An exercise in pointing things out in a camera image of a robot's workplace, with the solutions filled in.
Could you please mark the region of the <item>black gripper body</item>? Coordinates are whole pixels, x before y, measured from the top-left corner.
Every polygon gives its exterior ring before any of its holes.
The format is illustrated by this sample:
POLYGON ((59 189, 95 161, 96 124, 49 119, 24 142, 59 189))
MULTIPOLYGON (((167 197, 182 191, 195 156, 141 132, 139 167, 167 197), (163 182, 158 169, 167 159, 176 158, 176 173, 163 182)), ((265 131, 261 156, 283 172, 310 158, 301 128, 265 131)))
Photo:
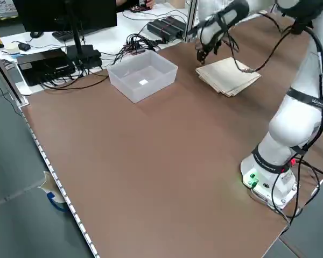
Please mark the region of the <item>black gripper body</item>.
POLYGON ((215 44, 220 41, 221 44, 222 44, 222 40, 221 39, 216 39, 214 40, 214 42, 210 42, 208 44, 205 44, 203 42, 203 40, 201 38, 199 38, 198 42, 195 44, 195 50, 198 51, 198 50, 202 50, 206 53, 209 53, 209 52, 213 52, 213 48, 215 46, 215 44))

